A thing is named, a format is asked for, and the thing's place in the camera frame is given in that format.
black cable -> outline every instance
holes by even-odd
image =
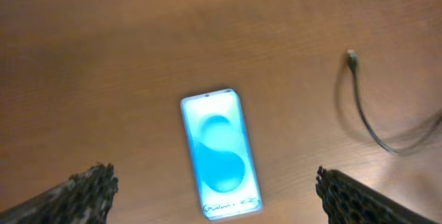
[[[358,75],[357,75],[357,67],[358,67],[358,57],[354,50],[348,51],[348,66],[350,70],[352,71],[352,78],[353,78],[353,92],[354,92],[354,100],[356,102],[356,108],[358,109],[359,116],[361,117],[361,120],[363,121],[365,128],[371,135],[371,137],[378,143],[384,150],[387,152],[394,154],[394,155],[407,155],[410,153],[413,153],[416,151],[416,148],[423,144],[436,130],[436,128],[442,123],[442,115],[440,115],[430,126],[430,128],[414,143],[411,144],[408,147],[395,149],[393,147],[390,147],[389,145],[385,144],[374,132],[372,126],[367,121],[367,118],[365,117],[364,111],[362,110],[361,106],[361,97],[359,95],[359,87],[358,87]]]

wooden table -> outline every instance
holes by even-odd
[[[442,222],[440,129],[422,152],[389,155],[340,69],[356,49],[381,136],[428,118],[442,0],[1,0],[0,13],[0,210],[100,161],[120,178],[109,223],[206,223],[179,101],[231,86],[265,204],[232,223],[327,223],[319,165]]]

thin wire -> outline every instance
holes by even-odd
[[[395,149],[388,144],[385,144],[377,135],[376,132],[374,132],[372,126],[369,124],[367,118],[365,117],[364,111],[362,109],[361,104],[361,97],[359,95],[359,86],[358,86],[358,75],[357,75],[357,66],[358,66],[358,57],[356,53],[353,50],[348,51],[349,60],[348,60],[348,66],[350,70],[352,71],[352,78],[353,78],[353,92],[354,92],[354,100],[356,102],[356,108],[358,109],[359,116],[361,117],[361,120],[363,121],[365,128],[367,129],[368,133],[371,135],[371,137],[376,141],[379,146],[381,146],[386,152],[389,152],[393,155],[408,155],[411,153],[414,153],[416,151],[416,148],[422,145],[437,129],[437,127],[442,123],[442,115],[440,115],[430,126],[430,128],[414,143],[411,144],[408,147]]]

cable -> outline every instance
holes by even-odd
[[[359,116],[363,121],[365,128],[371,137],[379,144],[386,152],[391,153],[393,155],[407,155],[416,151],[416,148],[423,144],[436,130],[436,128],[442,123],[442,115],[440,115],[431,125],[431,127],[414,143],[408,147],[395,149],[387,144],[385,144],[374,132],[372,126],[369,124],[367,118],[365,117],[364,111],[361,106],[361,97],[359,95],[359,86],[358,86],[358,75],[357,75],[357,67],[358,67],[358,56],[354,52],[354,50],[348,50],[348,66],[352,71],[353,78],[353,92],[354,92],[354,100],[356,102],[356,108],[358,109]]]

cord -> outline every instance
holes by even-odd
[[[376,132],[374,132],[372,126],[369,124],[367,118],[365,117],[364,111],[362,109],[361,105],[361,97],[359,95],[359,86],[358,86],[358,75],[357,75],[357,68],[358,68],[358,56],[354,52],[354,50],[348,50],[348,66],[350,70],[352,71],[352,78],[353,78],[353,92],[354,92],[354,100],[356,102],[356,108],[358,109],[359,116],[361,117],[361,120],[363,121],[365,128],[367,129],[368,133],[371,135],[371,137],[376,141],[377,144],[379,144],[386,152],[391,153],[393,155],[407,155],[410,153],[414,153],[416,151],[416,148],[423,144],[436,130],[436,128],[442,123],[442,115],[440,115],[431,125],[431,127],[414,143],[411,144],[408,147],[395,149],[388,144],[385,144],[377,135]]]

